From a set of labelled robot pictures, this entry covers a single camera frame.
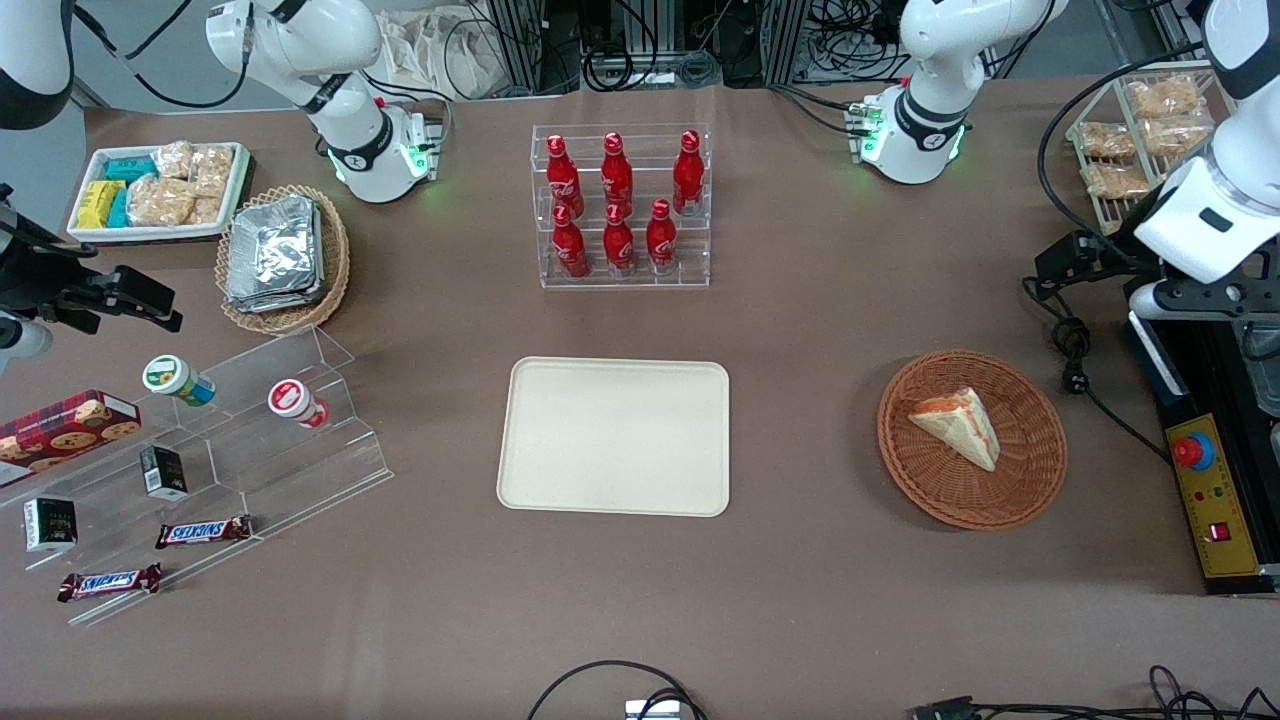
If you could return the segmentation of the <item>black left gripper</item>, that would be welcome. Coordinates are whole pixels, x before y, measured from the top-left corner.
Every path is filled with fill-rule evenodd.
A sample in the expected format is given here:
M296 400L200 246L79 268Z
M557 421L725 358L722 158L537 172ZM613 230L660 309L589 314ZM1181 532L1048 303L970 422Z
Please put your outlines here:
M1160 282L1167 275L1164 260L1135 236L1096 237L1071 231L1036 256L1038 286L1070 286L1114 277Z

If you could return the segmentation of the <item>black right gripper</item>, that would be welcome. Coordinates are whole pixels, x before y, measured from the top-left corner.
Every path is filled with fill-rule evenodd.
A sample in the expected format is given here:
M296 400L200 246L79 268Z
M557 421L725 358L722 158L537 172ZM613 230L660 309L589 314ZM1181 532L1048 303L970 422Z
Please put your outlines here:
M102 314L133 316L178 333L183 315L173 307L175 291L131 266L115 266L106 290L102 273L88 269L95 246L3 241L1 309L19 319L67 324L93 334Z

